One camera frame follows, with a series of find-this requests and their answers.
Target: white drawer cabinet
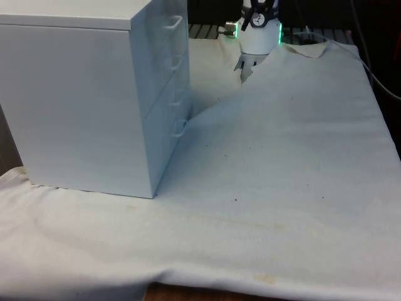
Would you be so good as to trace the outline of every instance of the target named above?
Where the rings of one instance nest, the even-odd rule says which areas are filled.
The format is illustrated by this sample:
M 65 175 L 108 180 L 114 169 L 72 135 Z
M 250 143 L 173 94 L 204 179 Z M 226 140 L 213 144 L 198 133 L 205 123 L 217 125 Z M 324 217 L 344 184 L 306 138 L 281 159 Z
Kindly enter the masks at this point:
M 152 198 L 190 112 L 186 0 L 5 0 L 1 105 L 31 182 Z

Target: cabinet top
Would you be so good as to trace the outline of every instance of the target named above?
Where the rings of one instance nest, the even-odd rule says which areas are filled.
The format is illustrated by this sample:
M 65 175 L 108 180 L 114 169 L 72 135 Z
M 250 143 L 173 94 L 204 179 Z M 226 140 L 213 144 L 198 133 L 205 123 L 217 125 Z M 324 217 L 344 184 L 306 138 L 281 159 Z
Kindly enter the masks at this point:
M 151 0 L 0 0 L 0 24 L 131 30 Z

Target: drawer handle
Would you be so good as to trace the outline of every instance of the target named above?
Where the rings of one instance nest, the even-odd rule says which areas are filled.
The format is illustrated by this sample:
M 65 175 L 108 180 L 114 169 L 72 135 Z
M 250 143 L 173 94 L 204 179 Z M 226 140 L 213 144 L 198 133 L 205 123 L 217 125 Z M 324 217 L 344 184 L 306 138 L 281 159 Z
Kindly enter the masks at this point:
M 170 136 L 173 137 L 173 138 L 182 137 L 185 134 L 185 130 L 187 129 L 186 125 L 188 123 L 188 120 L 179 119 L 179 120 L 177 120 L 177 122 L 183 123 L 183 129 L 182 129 L 181 133 L 179 133 L 179 134 L 170 134 Z
M 174 23 L 174 25 L 163 26 L 163 27 L 164 27 L 164 29 L 174 31 L 178 27 L 178 25 L 182 22 L 183 17 L 182 16 L 171 16 L 171 18 L 177 19 L 176 22 Z
M 176 90 L 175 91 L 175 94 L 177 94 L 177 93 L 179 93 L 179 101 L 178 102 L 172 102 L 172 103 L 170 103 L 170 106 L 172 106 L 172 107 L 179 107 L 181 104 L 182 104 L 182 102 L 184 101 L 184 98 L 183 97 L 181 97 L 182 96 L 182 94 L 183 94 L 183 92 L 184 92 L 184 89 L 178 89 L 178 90 Z
M 175 66 L 171 67 L 172 71 L 176 71 L 178 70 L 178 68 L 180 68 L 182 61 L 183 61 L 183 55 L 174 55 L 173 58 L 178 58 L 178 62 L 177 64 L 175 64 Z

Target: green led light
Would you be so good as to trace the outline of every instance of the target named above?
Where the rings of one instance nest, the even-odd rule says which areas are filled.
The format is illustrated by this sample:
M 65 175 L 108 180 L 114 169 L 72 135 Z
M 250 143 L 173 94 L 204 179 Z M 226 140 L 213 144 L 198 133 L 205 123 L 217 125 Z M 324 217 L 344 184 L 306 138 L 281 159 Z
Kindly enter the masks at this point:
M 281 36 L 283 35 L 283 25 L 280 23 L 280 28 L 278 29 L 278 43 L 281 44 Z
M 234 33 L 234 36 L 238 38 L 238 22 L 236 23 L 236 32 Z

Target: black background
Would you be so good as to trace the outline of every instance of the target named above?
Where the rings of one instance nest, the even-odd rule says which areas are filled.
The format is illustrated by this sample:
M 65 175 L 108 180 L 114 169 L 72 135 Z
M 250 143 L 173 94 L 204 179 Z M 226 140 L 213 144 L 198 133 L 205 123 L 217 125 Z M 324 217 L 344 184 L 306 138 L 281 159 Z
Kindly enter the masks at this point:
M 367 42 L 372 70 L 393 93 L 401 95 L 401 53 L 394 60 L 401 31 L 401 0 L 354 0 L 363 35 Z M 298 0 L 305 22 L 311 28 L 350 29 L 360 49 L 349 0 Z M 240 17 L 242 0 L 188 0 L 189 23 L 224 24 Z M 281 0 L 280 21 L 284 27 L 304 27 L 295 0 Z M 401 157 L 401 102 L 374 88 L 378 104 Z

